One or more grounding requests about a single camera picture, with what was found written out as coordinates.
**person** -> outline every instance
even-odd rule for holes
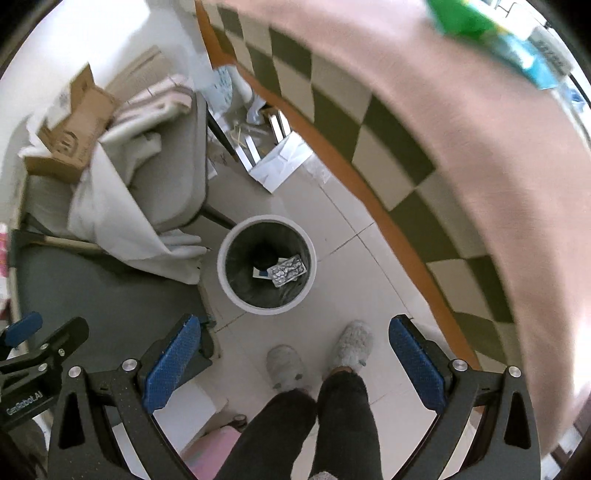
[[[215,480],[290,480],[317,416],[311,480],[383,480],[378,429],[358,375],[373,342],[365,322],[347,325],[333,349],[318,402],[308,393],[298,353],[288,345],[270,350],[267,371],[279,393],[250,422]]]

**gray slipper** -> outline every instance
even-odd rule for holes
[[[267,354],[267,373],[273,388],[287,392],[295,388],[306,390],[306,368],[299,354],[289,345],[278,345]]]
[[[361,320],[351,322],[333,349],[329,371],[338,367],[349,367],[359,372],[367,364],[373,347],[374,334],[369,325]]]

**tile floor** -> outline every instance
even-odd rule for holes
[[[226,397],[229,412],[253,418],[273,396],[265,372],[270,348],[279,343],[295,347],[313,379],[313,393],[317,393],[330,348],[348,322],[363,319],[372,325],[376,342],[361,375],[378,425],[384,478],[391,478],[434,414],[423,407],[391,350],[388,323],[394,315],[406,313],[426,336],[442,339],[427,303],[361,202],[316,158],[304,163],[274,195],[235,166],[216,164],[216,169],[219,175],[210,182],[212,206],[237,222],[262,213],[291,218],[310,235],[319,264],[313,288],[296,308],[270,317],[246,313],[230,302],[217,280],[217,250],[226,231],[205,219],[189,227],[188,231],[201,235],[203,243],[212,248],[203,262],[202,287],[218,322],[222,352],[197,377],[198,382]],[[444,478],[457,471],[472,430],[468,425]],[[307,478],[315,436],[314,429],[294,465],[294,480]]]

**screw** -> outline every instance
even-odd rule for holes
[[[123,362],[121,366],[126,372],[131,372],[132,370],[135,370],[135,367],[138,366],[138,361],[135,358],[130,358]]]
[[[76,365],[75,367],[70,368],[68,375],[70,376],[70,378],[76,378],[81,373],[82,373],[82,369]]]
[[[509,367],[509,375],[515,378],[519,378],[521,376],[521,370],[517,367]]]
[[[464,360],[460,360],[459,358],[456,358],[452,362],[452,366],[455,370],[459,372],[465,372],[466,370],[468,370],[468,364]]]

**black pants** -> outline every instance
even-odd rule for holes
[[[299,390],[278,394],[251,421],[215,480],[290,480],[302,444],[316,422],[320,429],[310,476],[383,480],[378,429],[361,377],[328,377],[318,403]]]

